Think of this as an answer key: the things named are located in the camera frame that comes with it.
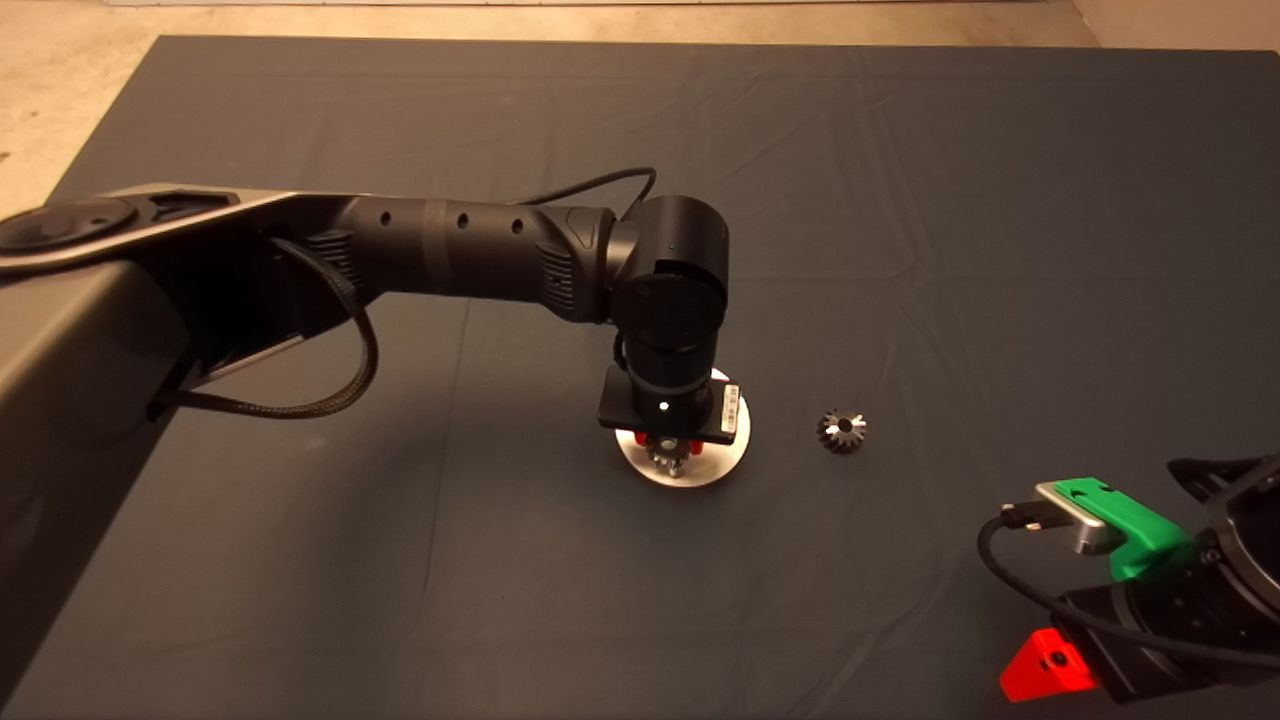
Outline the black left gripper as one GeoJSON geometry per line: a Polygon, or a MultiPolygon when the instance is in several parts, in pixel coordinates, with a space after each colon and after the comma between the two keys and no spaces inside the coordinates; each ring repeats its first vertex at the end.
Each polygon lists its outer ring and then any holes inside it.
{"type": "Polygon", "coordinates": [[[598,406],[604,428],[632,433],[632,445],[646,448],[650,437],[686,439],[690,454],[705,443],[731,445],[741,430],[741,388],[713,375],[680,395],[644,388],[618,366],[605,373],[598,406]]]}

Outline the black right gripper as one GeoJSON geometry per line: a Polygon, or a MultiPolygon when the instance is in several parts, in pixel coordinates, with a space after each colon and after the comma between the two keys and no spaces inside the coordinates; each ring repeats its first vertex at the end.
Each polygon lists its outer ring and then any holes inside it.
{"type": "MultiPolygon", "coordinates": [[[[1257,653],[1277,653],[1277,611],[1222,564],[1192,562],[1140,579],[1061,594],[1061,601],[1101,621],[1174,641],[1257,653]]],[[[1251,687],[1277,671],[1185,659],[1126,643],[1066,618],[1059,630],[1032,632],[1000,673],[1011,703],[1093,691],[1133,703],[1208,689],[1251,687]]]]}

